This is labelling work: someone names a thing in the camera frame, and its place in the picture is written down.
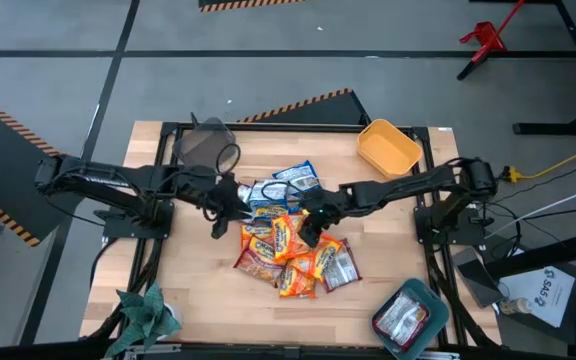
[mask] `artificial plant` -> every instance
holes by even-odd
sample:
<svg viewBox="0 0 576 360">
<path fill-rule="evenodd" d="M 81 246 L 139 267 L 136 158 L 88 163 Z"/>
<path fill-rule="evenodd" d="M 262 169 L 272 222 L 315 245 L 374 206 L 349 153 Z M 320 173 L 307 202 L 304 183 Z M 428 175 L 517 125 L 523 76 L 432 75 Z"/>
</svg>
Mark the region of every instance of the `artificial plant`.
<svg viewBox="0 0 576 360">
<path fill-rule="evenodd" d="M 162 335 L 171 335 L 181 329 L 181 324 L 164 307 L 164 296 L 157 282 L 142 297 L 139 294 L 117 290 L 123 308 L 120 310 L 130 324 L 108 348 L 105 357 L 126 350 L 136 341 L 144 341 L 144 350 L 150 348 Z"/>
</svg>

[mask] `yellow cable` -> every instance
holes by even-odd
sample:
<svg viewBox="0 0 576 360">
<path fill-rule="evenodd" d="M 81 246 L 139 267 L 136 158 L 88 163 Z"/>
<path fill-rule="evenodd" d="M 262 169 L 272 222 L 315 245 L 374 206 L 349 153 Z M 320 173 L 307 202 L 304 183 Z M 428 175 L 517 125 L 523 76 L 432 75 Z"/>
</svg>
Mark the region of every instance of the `yellow cable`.
<svg viewBox="0 0 576 360">
<path fill-rule="evenodd" d="M 542 176 L 542 175 L 545 175 L 545 174 L 547 174 L 547 173 L 555 170 L 556 168 L 558 168 L 558 167 L 560 167 L 560 166 L 562 166 L 562 165 L 565 165 L 565 164 L 567 164 L 567 163 L 569 163 L 569 162 L 571 162 L 571 161 L 573 161 L 573 160 L 575 160 L 575 159 L 576 159 L 576 155 L 573 155 L 573 156 L 569 157 L 568 159 L 566 159 L 566 160 L 564 160 L 564 161 L 562 161 L 562 162 L 559 162 L 559 163 L 557 163 L 557 164 L 549 167 L 549 168 L 546 169 L 546 170 L 543 170 L 543 171 L 540 171 L 540 172 L 536 173 L 535 175 L 526 176 L 526 175 L 521 175 L 521 174 L 519 174 L 519 172 L 517 172 L 516 178 L 517 178 L 517 179 L 536 179 L 536 178 L 538 178 L 538 177 L 540 177 L 540 176 Z"/>
</svg>

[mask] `wooden tabletop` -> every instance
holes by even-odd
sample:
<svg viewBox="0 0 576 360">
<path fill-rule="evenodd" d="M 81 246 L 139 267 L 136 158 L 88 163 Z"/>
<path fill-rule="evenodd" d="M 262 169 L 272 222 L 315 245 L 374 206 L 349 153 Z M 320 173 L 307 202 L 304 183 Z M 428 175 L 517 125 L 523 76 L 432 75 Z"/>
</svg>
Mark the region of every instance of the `wooden tabletop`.
<svg viewBox="0 0 576 360">
<path fill-rule="evenodd" d="M 154 162 L 160 129 L 161 122 L 135 123 L 124 166 Z M 436 164 L 457 156 L 451 129 L 429 130 Z M 235 174 L 243 183 L 270 178 L 304 160 L 312 162 L 322 185 L 331 190 L 341 183 L 385 180 L 357 155 L 356 134 L 239 131 L 235 135 L 242 150 Z M 183 318 L 183 329 L 169 340 L 381 346 L 370 327 L 372 314 L 405 280 L 427 281 L 412 216 L 415 204 L 414 198 L 399 200 L 370 216 L 347 218 L 331 227 L 330 234 L 348 239 L 363 280 L 330 294 L 318 284 L 317 299 L 310 300 L 279 299 L 278 290 L 268 283 L 233 269 L 240 253 L 239 225 L 231 222 L 228 233 L 214 240 L 212 223 L 201 211 L 176 201 L 157 275 L 165 301 Z M 118 304 L 115 289 L 126 288 L 135 243 L 120 239 L 99 261 L 81 335 L 95 331 Z M 456 277 L 462 302 L 486 334 L 500 343 L 493 310 L 480 309 Z M 452 319 L 447 327 L 455 342 Z"/>
</svg>

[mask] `white sign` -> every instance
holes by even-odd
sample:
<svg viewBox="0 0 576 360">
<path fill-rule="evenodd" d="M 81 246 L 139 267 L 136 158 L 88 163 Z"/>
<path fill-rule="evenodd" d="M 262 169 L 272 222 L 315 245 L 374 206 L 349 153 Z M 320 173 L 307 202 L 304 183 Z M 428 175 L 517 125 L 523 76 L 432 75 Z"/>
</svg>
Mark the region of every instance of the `white sign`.
<svg viewBox="0 0 576 360">
<path fill-rule="evenodd" d="M 499 280 L 499 291 L 509 300 L 526 298 L 532 303 L 532 314 L 558 328 L 566 312 L 575 278 L 547 266 L 541 270 L 508 276 Z"/>
</svg>

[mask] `yellow tray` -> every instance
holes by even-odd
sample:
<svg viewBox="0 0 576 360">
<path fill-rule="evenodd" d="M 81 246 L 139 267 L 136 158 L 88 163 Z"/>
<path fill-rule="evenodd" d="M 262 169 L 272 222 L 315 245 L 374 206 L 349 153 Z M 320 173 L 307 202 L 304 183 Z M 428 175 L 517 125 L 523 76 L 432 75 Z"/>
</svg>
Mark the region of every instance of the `yellow tray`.
<svg viewBox="0 0 576 360">
<path fill-rule="evenodd" d="M 359 155 L 389 179 L 406 174 L 422 155 L 417 143 L 384 119 L 368 125 L 357 143 Z"/>
</svg>

